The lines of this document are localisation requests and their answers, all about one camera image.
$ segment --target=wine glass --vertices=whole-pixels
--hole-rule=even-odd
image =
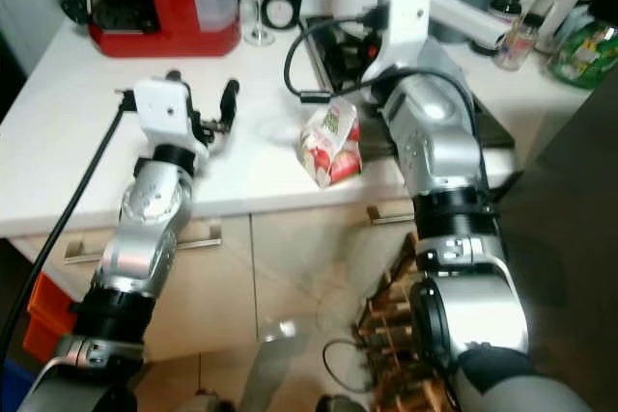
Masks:
[[[262,3],[264,0],[254,1],[257,8],[256,22],[253,29],[244,35],[244,39],[252,45],[271,45],[274,42],[274,35],[264,27],[262,22]]]

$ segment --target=green container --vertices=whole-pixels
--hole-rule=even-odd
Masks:
[[[558,79],[584,89],[594,89],[618,61],[618,28],[593,21],[569,36],[549,60]]]

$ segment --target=orange container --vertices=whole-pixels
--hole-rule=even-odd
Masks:
[[[69,312],[71,299],[45,274],[39,275],[28,302],[30,323],[23,348],[42,362],[53,355],[60,338],[70,332],[77,315]]]

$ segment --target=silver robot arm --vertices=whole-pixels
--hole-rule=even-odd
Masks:
[[[177,71],[125,92],[154,154],[136,164],[119,226],[76,309],[73,331],[59,342],[19,411],[136,410],[126,383],[144,362],[143,336],[191,215],[193,177],[208,158],[214,132],[230,130],[238,91],[231,80],[219,122],[201,121]]]
[[[426,38],[429,0],[388,2],[388,28],[396,30],[382,35],[363,80],[422,67],[464,84]],[[426,276],[410,293],[419,355],[443,373],[462,412],[589,412],[568,387],[536,373],[527,357],[525,315],[488,201],[473,110],[465,107],[471,98],[422,74],[386,79],[370,93],[414,203],[416,263]]]

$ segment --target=metal handle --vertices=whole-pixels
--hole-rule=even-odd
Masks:
[[[195,250],[198,248],[213,248],[223,244],[223,234],[221,226],[211,226],[211,233],[208,237],[201,240],[181,241],[176,245],[176,250]],[[65,255],[62,258],[63,264],[78,264],[80,262],[98,261],[103,254],[103,250],[92,253],[84,252],[83,241],[71,241],[67,245]]]
[[[385,224],[401,224],[402,222],[412,222],[414,214],[393,214],[392,216],[382,216],[377,206],[368,206],[367,215],[372,226],[382,226]]]

